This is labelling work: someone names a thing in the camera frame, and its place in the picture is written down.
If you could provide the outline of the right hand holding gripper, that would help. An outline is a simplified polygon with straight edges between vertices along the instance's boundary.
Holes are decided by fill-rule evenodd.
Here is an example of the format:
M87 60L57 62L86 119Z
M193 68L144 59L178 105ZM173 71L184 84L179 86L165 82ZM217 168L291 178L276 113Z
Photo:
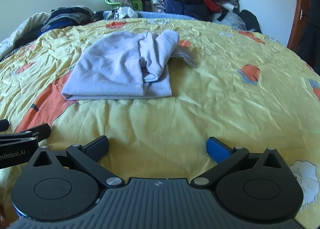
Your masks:
M2 204L0 204L0 229L7 228L7 223L5 220L4 209Z

